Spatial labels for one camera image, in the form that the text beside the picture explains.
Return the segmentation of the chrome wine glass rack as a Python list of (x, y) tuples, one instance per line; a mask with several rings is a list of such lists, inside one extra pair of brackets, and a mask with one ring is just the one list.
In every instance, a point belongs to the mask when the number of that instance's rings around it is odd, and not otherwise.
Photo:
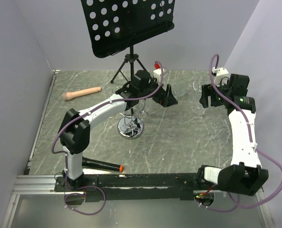
[(118, 134), (127, 140), (140, 137), (144, 131), (144, 119), (149, 116), (145, 110), (146, 99), (140, 100), (134, 107), (120, 112), (121, 118), (117, 123)]

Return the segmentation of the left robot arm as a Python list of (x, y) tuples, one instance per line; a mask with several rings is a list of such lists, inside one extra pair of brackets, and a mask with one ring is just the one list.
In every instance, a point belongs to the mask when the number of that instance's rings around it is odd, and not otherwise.
[(70, 190), (77, 191), (83, 185), (83, 152), (90, 143), (91, 131), (98, 124), (132, 109), (140, 100), (152, 99), (162, 107), (178, 104), (171, 85), (163, 88), (167, 74), (167, 70), (161, 67), (153, 74), (138, 70), (132, 80), (106, 100), (84, 110), (70, 109), (66, 112), (56, 138), (63, 147), (61, 152), (65, 154), (64, 178)]

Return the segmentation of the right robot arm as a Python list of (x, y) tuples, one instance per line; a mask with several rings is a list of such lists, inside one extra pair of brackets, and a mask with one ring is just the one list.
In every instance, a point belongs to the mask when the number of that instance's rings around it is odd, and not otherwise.
[(253, 196), (268, 180), (262, 168), (254, 135), (255, 100), (247, 96), (249, 76), (231, 74), (225, 85), (201, 87), (199, 100), (203, 108), (224, 106), (232, 129), (232, 160), (230, 166), (218, 168), (202, 165), (198, 169), (197, 186), (207, 189), (212, 184), (219, 190)]

